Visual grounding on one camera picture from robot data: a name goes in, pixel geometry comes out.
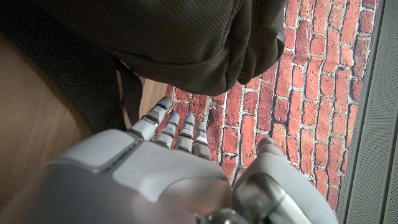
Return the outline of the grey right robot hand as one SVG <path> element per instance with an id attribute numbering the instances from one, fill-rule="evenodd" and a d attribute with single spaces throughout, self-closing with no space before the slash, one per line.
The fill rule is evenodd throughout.
<path id="1" fill-rule="evenodd" d="M 109 129 L 44 165 L 2 223 L 336 223 L 323 195 L 272 138 L 231 185 L 211 161 L 205 123 L 162 98 L 127 131 Z"/>

